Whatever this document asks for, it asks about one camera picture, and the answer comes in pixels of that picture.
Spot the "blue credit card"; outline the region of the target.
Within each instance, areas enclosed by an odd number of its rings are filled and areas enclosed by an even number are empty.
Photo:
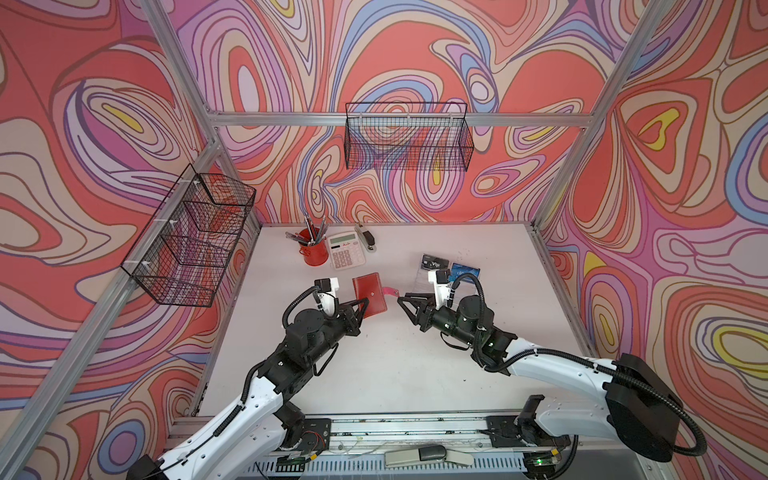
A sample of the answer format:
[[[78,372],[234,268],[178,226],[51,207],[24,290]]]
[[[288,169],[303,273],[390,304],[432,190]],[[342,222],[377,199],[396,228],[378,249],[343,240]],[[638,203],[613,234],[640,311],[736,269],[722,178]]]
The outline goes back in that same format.
[[[479,277],[480,270],[475,267],[470,267],[467,265],[454,262],[450,268],[449,281],[454,282],[456,279],[458,279],[464,274],[470,274],[470,275],[473,275],[474,277]]]

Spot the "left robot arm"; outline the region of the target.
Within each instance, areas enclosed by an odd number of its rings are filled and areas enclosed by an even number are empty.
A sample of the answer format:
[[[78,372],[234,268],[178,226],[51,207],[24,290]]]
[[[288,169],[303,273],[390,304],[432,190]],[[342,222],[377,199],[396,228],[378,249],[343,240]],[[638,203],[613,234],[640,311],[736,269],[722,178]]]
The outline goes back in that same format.
[[[366,299],[331,301],[332,312],[305,309],[284,327],[284,338],[246,374],[241,394],[225,410],[157,460],[144,455],[129,467],[128,479],[234,479],[256,458],[302,440],[304,415],[290,403],[323,370],[340,340],[357,336]]]

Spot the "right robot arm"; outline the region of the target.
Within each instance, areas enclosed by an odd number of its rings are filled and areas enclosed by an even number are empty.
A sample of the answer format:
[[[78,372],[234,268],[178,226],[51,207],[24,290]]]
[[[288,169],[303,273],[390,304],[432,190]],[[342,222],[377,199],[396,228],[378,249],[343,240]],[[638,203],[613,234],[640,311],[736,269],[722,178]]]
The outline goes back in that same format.
[[[449,347],[468,352],[483,371],[542,381],[583,399],[583,405],[568,408],[547,406],[544,396],[530,397],[533,410],[523,418],[537,433],[617,439],[660,463],[707,452],[706,436],[683,401],[638,356],[608,360],[542,347],[496,327],[493,311],[477,295],[464,298],[456,309],[439,304],[432,294],[407,293],[397,303],[420,331],[436,329]]]

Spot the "clear acrylic card stand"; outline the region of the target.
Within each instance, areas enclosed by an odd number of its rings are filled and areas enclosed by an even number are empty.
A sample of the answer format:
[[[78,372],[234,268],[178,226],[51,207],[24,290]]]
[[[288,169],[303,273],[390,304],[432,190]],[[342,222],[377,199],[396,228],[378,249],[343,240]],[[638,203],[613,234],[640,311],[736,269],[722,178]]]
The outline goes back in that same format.
[[[440,283],[446,285],[446,291],[448,291],[455,280],[462,274],[468,273],[479,278],[481,272],[477,267],[462,264],[458,261],[430,254],[423,254],[416,271],[411,291],[414,293],[433,293],[434,284],[430,281],[430,273],[435,272],[435,278],[438,278],[438,271],[445,271],[444,279],[440,280]]]

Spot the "red leather card holder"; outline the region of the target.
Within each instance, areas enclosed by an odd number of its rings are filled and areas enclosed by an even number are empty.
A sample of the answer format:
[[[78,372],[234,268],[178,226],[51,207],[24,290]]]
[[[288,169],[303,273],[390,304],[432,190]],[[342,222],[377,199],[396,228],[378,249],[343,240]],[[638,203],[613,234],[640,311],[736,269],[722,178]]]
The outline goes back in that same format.
[[[388,309],[386,299],[388,297],[397,298],[400,296],[400,292],[397,289],[386,287],[382,284],[378,272],[355,277],[352,283],[356,298],[358,300],[368,300],[364,318],[386,312]]]

